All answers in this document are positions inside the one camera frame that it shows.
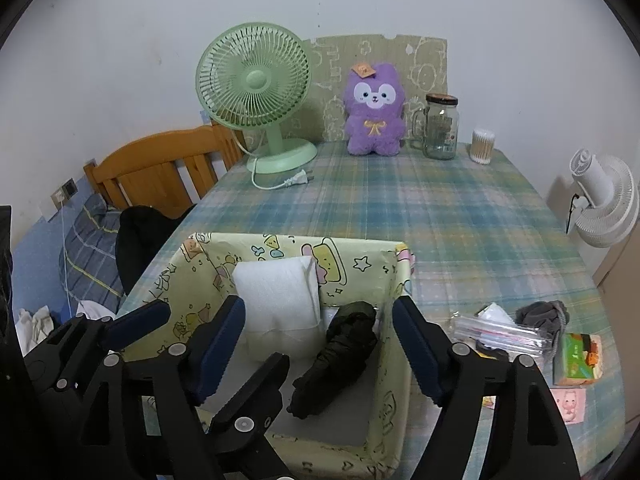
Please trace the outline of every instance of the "table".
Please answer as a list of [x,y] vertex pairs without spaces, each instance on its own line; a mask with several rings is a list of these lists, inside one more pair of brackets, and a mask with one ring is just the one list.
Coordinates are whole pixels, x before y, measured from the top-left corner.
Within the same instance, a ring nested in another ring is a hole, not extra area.
[[[473,314],[496,301],[509,313],[537,300],[561,300],[572,332],[597,333],[605,373],[587,389],[584,423],[568,427],[582,473],[620,442],[625,412],[618,352],[599,294],[560,222],[500,151],[488,166],[467,146],[450,161],[405,146],[398,156],[350,156],[327,142],[306,165],[308,185],[274,191],[252,186],[242,164],[193,209],[155,257],[119,315],[140,306],[180,243],[193,232],[286,233],[403,240],[415,253],[412,296],[430,321]],[[270,186],[282,176],[260,176]],[[433,431],[437,408],[412,385],[402,463],[409,478]],[[477,478],[491,427],[484,408],[465,478]]]

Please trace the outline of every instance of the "blue gripper pad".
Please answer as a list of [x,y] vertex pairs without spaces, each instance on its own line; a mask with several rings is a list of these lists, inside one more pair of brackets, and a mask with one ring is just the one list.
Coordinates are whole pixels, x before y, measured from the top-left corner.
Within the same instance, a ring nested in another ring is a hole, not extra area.
[[244,301],[230,295],[213,320],[200,325],[189,339],[191,380],[187,389],[197,406],[218,389],[244,328],[245,316]]
[[444,385],[450,371],[449,338],[438,325],[425,321],[409,296],[394,302],[392,320],[422,394],[439,404],[449,390]]
[[162,300],[154,300],[105,325],[100,345],[105,350],[124,350],[134,341],[161,327],[171,316],[171,308]]

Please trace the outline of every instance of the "tag on plush toy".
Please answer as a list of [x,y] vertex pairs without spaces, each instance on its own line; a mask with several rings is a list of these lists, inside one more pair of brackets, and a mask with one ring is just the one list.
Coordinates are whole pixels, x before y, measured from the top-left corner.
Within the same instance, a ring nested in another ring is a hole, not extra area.
[[356,74],[358,74],[361,78],[372,76],[376,73],[375,70],[371,67],[369,63],[357,63],[351,67]]

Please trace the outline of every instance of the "pillow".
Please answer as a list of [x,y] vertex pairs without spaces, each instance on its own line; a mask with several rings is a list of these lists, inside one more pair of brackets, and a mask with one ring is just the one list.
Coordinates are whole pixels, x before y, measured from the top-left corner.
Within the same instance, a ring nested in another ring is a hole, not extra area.
[[107,206],[101,195],[91,195],[60,251],[60,282],[69,294],[73,311],[82,300],[95,301],[113,313],[118,311],[124,295],[115,257],[119,228],[120,212]]

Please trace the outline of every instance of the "plastic bag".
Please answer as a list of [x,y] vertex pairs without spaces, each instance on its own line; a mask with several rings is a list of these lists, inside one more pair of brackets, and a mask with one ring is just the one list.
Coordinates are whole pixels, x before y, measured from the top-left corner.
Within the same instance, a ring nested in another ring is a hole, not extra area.
[[527,354],[536,358],[542,357],[551,349],[551,339],[537,328],[506,325],[455,313],[451,318],[451,329],[455,339],[473,339],[489,348],[505,350],[510,354]]

